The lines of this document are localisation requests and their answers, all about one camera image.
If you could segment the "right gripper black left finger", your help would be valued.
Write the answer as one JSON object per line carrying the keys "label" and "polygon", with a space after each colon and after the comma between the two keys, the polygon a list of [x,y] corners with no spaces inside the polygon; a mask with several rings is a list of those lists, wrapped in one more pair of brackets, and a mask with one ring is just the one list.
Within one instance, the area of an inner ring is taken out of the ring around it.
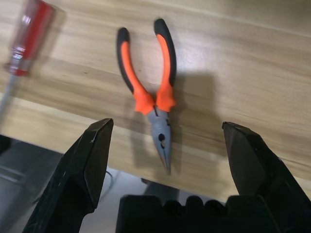
{"label": "right gripper black left finger", "polygon": [[77,233],[98,207],[106,174],[113,119],[92,123],[62,156],[38,200],[25,233]]}

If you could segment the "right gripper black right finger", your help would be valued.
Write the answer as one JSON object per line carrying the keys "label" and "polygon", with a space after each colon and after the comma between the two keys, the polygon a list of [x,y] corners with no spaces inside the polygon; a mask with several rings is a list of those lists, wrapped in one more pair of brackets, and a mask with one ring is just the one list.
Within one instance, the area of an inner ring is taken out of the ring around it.
{"label": "right gripper black right finger", "polygon": [[231,175],[240,195],[260,196],[282,233],[311,231],[311,201],[262,137],[233,122],[222,124]]}

